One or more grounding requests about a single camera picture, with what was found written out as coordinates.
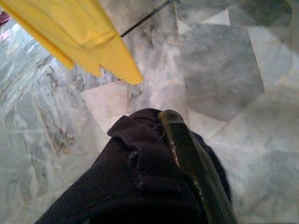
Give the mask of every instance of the yellow cloth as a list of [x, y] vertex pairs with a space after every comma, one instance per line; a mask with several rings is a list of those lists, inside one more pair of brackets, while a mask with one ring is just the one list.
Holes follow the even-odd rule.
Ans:
[[68, 69], [102, 67], [131, 84], [142, 81], [132, 56], [97, 0], [0, 0], [0, 5]]

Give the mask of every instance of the yellow fabric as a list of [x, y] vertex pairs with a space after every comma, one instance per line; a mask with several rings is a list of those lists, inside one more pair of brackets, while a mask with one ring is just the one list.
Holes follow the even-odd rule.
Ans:
[[131, 84], [142, 81], [132, 56], [97, 0], [0, 0], [0, 5], [68, 69], [102, 67]]

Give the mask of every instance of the pink object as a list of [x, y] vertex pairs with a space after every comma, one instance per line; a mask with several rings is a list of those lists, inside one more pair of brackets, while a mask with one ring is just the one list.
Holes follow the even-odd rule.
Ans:
[[0, 15], [0, 25], [6, 23], [9, 20], [10, 20], [9, 14], [7, 14], [7, 12], [3, 11], [2, 14]]
[[5, 41], [9, 37], [9, 29], [0, 35], [0, 41]]

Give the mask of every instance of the marble floor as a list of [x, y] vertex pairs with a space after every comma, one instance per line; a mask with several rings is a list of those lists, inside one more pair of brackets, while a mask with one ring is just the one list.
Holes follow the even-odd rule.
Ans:
[[[100, 0], [119, 33], [165, 0]], [[123, 40], [145, 79], [64, 68], [0, 26], [0, 223], [33, 224], [124, 114], [180, 112], [227, 170], [241, 224], [299, 223], [299, 1], [173, 1]]]

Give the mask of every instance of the olive green strap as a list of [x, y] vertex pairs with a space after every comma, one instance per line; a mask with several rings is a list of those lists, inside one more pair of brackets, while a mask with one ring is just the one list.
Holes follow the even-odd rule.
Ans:
[[166, 110], [158, 115], [177, 166], [186, 176], [209, 224], [237, 224], [211, 158], [181, 116]]

